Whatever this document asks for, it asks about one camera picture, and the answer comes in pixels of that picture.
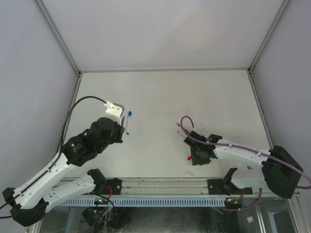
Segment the blue white marker pen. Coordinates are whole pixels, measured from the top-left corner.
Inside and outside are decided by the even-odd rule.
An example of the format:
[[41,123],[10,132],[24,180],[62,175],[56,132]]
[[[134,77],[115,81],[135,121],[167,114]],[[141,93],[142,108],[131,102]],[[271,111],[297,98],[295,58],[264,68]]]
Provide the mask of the blue white marker pen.
[[126,134],[129,135],[130,134],[130,122],[131,122],[131,117],[132,117],[132,112],[129,111],[128,112],[128,116],[127,116],[127,122],[126,122]]

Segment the clear pen cap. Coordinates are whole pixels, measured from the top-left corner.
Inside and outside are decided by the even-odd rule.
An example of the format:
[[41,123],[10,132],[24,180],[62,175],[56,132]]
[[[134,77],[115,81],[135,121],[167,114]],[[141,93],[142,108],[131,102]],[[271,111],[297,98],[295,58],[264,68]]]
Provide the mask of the clear pen cap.
[[187,177],[195,177],[195,174],[192,172],[186,172]]

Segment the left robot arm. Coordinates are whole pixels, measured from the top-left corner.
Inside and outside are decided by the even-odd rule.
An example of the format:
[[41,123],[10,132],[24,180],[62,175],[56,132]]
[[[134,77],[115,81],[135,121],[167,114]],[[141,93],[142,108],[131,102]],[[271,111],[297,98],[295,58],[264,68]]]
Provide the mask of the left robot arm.
[[58,183],[108,146],[122,143],[124,131],[122,118],[114,121],[102,117],[93,122],[89,129],[70,138],[51,162],[32,179],[18,188],[8,187],[3,191],[5,203],[12,207],[11,218],[28,227],[71,198],[105,191],[107,179],[98,168],[90,169],[86,175],[67,184],[58,186]]

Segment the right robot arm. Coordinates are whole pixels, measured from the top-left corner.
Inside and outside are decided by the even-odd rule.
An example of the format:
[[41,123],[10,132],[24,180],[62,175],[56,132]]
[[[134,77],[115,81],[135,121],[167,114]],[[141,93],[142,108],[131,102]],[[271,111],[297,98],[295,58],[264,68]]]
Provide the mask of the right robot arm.
[[194,166],[207,165],[213,159],[241,163],[246,169],[232,167],[222,179],[208,182],[209,194],[251,194],[253,188],[269,189],[291,199],[301,178],[302,167],[280,146],[259,150],[234,145],[219,135],[208,137],[191,131],[184,142],[190,147]]

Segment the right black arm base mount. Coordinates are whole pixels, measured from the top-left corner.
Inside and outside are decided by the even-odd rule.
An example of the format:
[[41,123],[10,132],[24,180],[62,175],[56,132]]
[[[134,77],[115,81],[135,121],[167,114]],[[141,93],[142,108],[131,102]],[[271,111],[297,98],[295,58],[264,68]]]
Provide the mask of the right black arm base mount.
[[222,179],[207,180],[208,193],[210,195],[246,195],[253,194],[252,188],[237,188],[231,182],[224,182]]

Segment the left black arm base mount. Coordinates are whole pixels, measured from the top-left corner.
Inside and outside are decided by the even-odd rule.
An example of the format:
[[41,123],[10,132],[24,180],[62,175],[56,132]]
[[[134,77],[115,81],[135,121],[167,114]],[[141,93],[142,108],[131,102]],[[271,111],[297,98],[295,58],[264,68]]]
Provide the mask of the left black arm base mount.
[[107,179],[106,187],[102,194],[104,195],[120,195],[122,189],[122,180],[118,178]]

